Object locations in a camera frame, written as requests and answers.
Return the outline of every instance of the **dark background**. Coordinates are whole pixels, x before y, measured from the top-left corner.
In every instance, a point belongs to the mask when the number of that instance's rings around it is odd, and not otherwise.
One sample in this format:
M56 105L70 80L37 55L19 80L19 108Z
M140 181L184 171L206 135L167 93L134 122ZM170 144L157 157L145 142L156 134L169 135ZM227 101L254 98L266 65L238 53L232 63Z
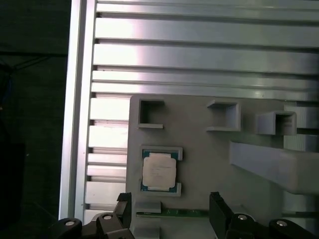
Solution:
M12 66L32 59L20 52L61 54L13 74L0 111L12 142L26 144L22 216L1 239L31 238L57 221L70 11L71 0L0 3L2 61Z

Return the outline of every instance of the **rectangular holder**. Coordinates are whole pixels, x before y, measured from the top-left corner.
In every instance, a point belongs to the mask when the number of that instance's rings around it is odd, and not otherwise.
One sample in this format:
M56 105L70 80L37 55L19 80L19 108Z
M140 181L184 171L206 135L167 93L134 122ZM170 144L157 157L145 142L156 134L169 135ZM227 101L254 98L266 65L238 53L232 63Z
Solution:
M272 111L256 115L256 134L294 135L297 133L297 115L289 111Z
M151 114L164 106L163 100L140 99L138 127L163 129L163 124L152 122Z
M214 114L214 124L206 131L240 131L241 114L238 102L218 102L213 100L207 105Z

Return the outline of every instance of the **green circuit board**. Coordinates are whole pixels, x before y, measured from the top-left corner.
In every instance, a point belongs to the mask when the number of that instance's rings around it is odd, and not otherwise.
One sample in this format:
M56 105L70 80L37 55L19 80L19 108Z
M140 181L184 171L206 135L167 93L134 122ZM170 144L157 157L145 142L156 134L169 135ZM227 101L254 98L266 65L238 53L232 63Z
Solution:
M205 210L189 209L162 209L161 213L137 213L138 217L175 217L175 218L208 218L209 212Z

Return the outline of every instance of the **gray plastic block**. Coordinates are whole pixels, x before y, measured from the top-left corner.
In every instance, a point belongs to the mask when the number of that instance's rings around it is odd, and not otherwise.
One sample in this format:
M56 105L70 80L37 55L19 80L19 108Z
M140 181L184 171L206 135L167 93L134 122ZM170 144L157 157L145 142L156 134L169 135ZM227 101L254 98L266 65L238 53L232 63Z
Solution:
M137 213L161 213L161 203L157 202L135 202Z
M289 111L273 111L256 115L256 133L294 135L297 133L297 115Z
M136 239L160 239L159 219L139 219L132 233Z
M139 104L139 128L159 128L163 129L164 125L162 123L156 123L156 115L154 112L164 107L163 100L156 99L140 99Z
M319 194L319 153L244 143L230 144L230 163L278 184L292 194Z
M165 106L152 111L151 118L154 123L162 123L165 130L138 128L140 99L159 98L163 99ZM214 115L218 116L219 113L218 110L207 108L207 103L212 100L239 103L242 117L240 132L207 133L205 129L207 126L215 125ZM208 210L209 193L219 191L229 205L242 205L260 223L268 224L269 220L279 218L282 213L282 189L269 180L235 168L229 164L228 158L231 141L282 147L282 137L273 138L255 134L255 115L283 109L284 102L273 100L133 95L130 102L126 181L126 191L132 193L132 202L147 202L154 199L160 201L164 208ZM177 182L180 182L183 188L180 197L150 197L141 192L143 173L141 145L182 147L182 161L177 162ZM137 222L136 208L132 207L132 227L136 226ZM163 239L185 238L183 236L190 233L188 224L180 223L178 228L172 223L177 224L180 221L171 219L167 220L166 224L161 218L161 222ZM212 230L209 223L206 230ZM197 232L192 235L198 239L209 238L209 235L212 235L211 233L198 235Z
M214 125L206 128L206 131L240 131L241 114L238 102L211 101L207 107L212 110Z

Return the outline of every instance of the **metal frame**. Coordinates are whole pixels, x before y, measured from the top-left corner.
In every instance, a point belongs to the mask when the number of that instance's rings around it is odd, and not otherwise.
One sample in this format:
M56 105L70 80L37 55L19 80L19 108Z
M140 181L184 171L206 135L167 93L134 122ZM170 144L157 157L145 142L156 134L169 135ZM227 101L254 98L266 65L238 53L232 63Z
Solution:
M80 105L78 159L76 175L76 197L74 216L79 219L84 217L85 209L85 190L86 190L86 171L88 159L88 130L89 112L91 101L91 82L93 70L93 47L95 29L96 1L89 0L86 7L86 23L84 36L84 55L82 69L82 91Z
M86 1L72 1L64 110L59 218L74 217Z

